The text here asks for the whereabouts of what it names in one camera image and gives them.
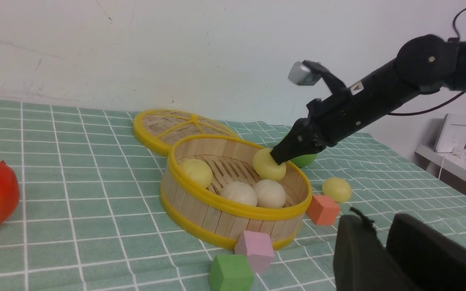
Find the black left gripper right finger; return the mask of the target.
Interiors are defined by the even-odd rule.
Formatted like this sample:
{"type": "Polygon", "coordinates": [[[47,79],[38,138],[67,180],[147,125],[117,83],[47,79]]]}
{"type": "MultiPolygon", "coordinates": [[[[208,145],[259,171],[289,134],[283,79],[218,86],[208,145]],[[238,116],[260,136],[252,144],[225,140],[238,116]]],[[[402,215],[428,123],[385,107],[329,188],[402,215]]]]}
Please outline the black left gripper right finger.
{"type": "Polygon", "coordinates": [[[411,215],[394,216],[386,250],[422,291],[466,291],[466,248],[411,215]]]}

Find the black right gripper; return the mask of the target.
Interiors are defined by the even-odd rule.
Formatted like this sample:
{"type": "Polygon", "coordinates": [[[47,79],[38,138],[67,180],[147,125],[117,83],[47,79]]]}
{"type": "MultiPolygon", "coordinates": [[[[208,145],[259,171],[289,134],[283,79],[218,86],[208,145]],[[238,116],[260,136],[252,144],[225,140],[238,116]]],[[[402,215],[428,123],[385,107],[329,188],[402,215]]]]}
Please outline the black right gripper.
{"type": "Polygon", "coordinates": [[[308,116],[298,118],[289,133],[270,152],[277,164],[298,156],[318,154],[360,129],[361,108],[351,97],[330,96],[307,104],[308,116]]]}

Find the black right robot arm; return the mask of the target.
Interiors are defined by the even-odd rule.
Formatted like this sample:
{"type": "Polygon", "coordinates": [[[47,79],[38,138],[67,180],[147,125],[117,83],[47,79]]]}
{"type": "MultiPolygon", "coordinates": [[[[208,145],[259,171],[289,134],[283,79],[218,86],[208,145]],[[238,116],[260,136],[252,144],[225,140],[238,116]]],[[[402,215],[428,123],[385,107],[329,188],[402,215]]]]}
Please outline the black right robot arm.
{"type": "MultiPolygon", "coordinates": [[[[298,61],[288,78],[296,85],[323,79],[331,91],[307,104],[271,151],[277,164],[317,154],[390,114],[419,95],[442,87],[466,92],[466,41],[425,35],[408,41],[396,58],[348,88],[327,68],[298,61]]],[[[394,216],[386,244],[374,222],[356,208],[339,220],[333,271],[339,291],[466,291],[466,249],[406,213],[394,216]]]]}

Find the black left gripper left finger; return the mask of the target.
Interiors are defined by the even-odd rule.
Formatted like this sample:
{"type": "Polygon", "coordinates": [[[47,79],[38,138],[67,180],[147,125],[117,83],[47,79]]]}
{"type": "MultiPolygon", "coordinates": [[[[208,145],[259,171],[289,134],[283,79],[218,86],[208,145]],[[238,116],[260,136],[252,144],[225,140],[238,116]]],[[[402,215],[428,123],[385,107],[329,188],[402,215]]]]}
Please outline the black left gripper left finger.
{"type": "Polygon", "coordinates": [[[333,271],[337,291],[418,291],[377,237],[374,220],[360,210],[339,219],[333,271]]]}

